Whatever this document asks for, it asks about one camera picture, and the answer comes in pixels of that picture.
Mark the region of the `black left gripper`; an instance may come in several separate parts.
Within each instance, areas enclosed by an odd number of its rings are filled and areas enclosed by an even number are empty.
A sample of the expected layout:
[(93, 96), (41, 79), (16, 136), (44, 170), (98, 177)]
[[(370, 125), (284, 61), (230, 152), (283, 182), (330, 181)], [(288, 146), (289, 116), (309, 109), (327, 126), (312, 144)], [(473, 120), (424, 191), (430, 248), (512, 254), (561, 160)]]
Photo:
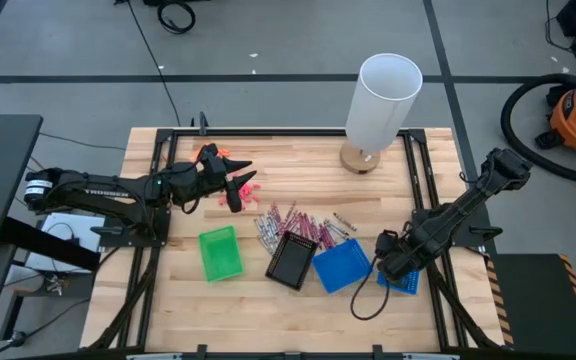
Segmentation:
[(257, 171), (236, 175), (231, 180), (227, 175), (250, 166), (252, 162), (218, 156), (218, 147), (214, 143), (203, 145), (202, 148), (198, 160), (175, 162), (172, 165), (172, 203), (181, 207), (184, 213), (192, 213), (202, 197), (224, 191), (230, 211), (240, 212), (242, 201), (239, 189), (251, 180)]

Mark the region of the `black beam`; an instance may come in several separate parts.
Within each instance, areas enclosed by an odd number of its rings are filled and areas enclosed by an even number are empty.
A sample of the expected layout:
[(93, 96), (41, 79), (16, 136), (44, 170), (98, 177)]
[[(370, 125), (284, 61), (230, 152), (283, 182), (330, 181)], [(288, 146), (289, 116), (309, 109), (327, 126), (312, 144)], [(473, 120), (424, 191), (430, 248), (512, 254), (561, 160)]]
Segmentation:
[(6, 217), (0, 227), (0, 243), (90, 271), (98, 269), (101, 258), (98, 252), (68, 243), (10, 217)]

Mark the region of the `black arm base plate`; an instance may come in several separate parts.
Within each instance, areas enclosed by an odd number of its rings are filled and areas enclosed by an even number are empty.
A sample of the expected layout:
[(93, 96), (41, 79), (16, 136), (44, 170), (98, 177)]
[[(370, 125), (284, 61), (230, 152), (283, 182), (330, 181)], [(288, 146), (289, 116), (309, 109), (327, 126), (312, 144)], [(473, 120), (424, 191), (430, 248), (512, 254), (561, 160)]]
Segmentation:
[(503, 229), (492, 226), (485, 205), (475, 210), (453, 233), (452, 241), (459, 247), (480, 247), (503, 233)]
[(103, 247), (163, 247), (168, 243), (171, 211), (154, 210), (152, 225), (126, 225), (118, 218), (107, 217), (102, 226), (90, 230), (100, 236)]

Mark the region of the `black plastic basket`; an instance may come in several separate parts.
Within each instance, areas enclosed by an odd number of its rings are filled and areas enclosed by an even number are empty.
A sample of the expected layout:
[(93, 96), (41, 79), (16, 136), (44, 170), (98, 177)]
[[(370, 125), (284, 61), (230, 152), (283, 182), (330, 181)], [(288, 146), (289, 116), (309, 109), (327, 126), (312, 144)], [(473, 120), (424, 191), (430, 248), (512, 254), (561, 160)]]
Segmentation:
[(300, 291), (317, 248), (316, 242), (286, 231), (272, 256), (265, 276)]

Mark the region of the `black aluminium table frame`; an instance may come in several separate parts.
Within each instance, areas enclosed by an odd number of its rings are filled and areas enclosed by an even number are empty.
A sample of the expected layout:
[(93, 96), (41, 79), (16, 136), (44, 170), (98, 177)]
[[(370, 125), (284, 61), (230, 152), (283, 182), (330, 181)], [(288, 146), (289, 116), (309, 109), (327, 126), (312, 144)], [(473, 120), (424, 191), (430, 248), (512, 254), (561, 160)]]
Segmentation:
[[(416, 295), (387, 293), (375, 280), (363, 288), (349, 286), (328, 294), (315, 271), (300, 291), (265, 276), (270, 254), (260, 242), (254, 219), (276, 203), (286, 215), (316, 221), (334, 220), (333, 212), (357, 227), (356, 238), (366, 254), (377, 235), (399, 230), (416, 208), (451, 201), (464, 191), (462, 169), (452, 131), (412, 129), (383, 153), (378, 168), (355, 175), (343, 168), (339, 152), (345, 140), (340, 128), (212, 128), (205, 133), (183, 128), (173, 139), (160, 138), (154, 128), (135, 128), (123, 162), (125, 176), (136, 177), (151, 165), (190, 158), (213, 142), (231, 156), (247, 159), (257, 171), (255, 196), (238, 214), (203, 200), (186, 215), (172, 213), (165, 248), (116, 253), (97, 276), (82, 334), (90, 345), (107, 328), (124, 303), (134, 274), (150, 259), (158, 264), (155, 282), (139, 301), (124, 328), (130, 345), (149, 351), (189, 354), (258, 352), (432, 352), (442, 345), (472, 346), (446, 301), (428, 282)], [(224, 280), (206, 281), (198, 237), (232, 225), (244, 272)]]

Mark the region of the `green plastic basket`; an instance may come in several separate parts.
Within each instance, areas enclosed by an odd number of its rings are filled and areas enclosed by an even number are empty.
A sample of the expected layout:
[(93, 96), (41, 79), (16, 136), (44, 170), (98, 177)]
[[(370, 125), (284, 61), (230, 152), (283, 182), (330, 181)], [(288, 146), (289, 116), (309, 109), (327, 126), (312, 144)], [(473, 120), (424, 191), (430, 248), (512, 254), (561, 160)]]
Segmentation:
[(232, 225), (201, 233), (198, 242), (207, 282), (224, 280), (244, 272), (235, 228)]

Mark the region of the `white shade wooden table lamp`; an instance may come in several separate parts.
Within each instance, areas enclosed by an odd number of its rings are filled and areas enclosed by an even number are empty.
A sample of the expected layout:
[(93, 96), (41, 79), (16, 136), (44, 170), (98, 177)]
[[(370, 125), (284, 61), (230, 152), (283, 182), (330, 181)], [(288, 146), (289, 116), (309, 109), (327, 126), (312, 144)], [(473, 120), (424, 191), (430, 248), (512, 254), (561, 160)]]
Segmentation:
[(398, 135), (423, 85), (420, 68), (407, 57), (375, 54), (361, 65), (344, 126), (342, 166), (355, 174), (377, 168)]

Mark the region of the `metal keys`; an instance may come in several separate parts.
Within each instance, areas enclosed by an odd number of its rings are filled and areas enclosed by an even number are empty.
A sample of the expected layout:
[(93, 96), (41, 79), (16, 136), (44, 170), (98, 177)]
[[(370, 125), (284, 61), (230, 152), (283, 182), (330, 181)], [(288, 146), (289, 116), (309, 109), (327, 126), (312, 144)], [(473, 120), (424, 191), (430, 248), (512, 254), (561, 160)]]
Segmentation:
[(55, 293), (58, 296), (63, 295), (64, 279), (56, 274), (52, 274), (46, 278), (45, 291), (47, 293)]

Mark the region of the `black yellow-striped floor platform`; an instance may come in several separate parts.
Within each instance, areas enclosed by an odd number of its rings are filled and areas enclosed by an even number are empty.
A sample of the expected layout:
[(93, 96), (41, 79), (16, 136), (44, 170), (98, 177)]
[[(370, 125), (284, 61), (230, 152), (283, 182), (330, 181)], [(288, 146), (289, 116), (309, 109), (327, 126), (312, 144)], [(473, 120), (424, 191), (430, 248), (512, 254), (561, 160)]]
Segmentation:
[(486, 262), (504, 342), (576, 356), (576, 273), (563, 254), (498, 254)]

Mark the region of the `white paper sheet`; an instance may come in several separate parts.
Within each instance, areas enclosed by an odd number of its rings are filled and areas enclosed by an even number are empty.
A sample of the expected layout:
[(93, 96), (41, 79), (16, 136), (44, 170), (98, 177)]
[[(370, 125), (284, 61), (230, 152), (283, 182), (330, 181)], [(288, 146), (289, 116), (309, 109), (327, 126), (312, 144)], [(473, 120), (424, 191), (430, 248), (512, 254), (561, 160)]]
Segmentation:
[[(69, 241), (70, 243), (77, 244), (99, 254), (100, 235), (93, 232), (92, 228), (102, 227), (103, 225), (104, 219), (102, 217), (52, 213), (48, 215), (43, 222), (41, 230), (63, 241)], [(36, 253), (30, 253), (28, 255), (25, 266), (37, 271), (90, 273), (90, 270), (56, 261)]]

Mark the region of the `blue plastic basket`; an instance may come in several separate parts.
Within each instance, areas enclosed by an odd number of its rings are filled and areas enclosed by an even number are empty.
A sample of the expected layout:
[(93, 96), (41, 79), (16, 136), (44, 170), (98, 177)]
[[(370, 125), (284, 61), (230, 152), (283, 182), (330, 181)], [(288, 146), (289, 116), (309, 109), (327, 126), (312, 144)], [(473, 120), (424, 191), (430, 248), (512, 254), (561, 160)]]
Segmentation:
[(364, 278), (370, 261), (356, 239), (330, 248), (312, 260), (312, 265), (328, 294), (333, 294)]
[(419, 278), (420, 272), (413, 270), (401, 279), (395, 282), (389, 282), (384, 274), (379, 272), (377, 276), (377, 284), (404, 294), (416, 295), (418, 292)]

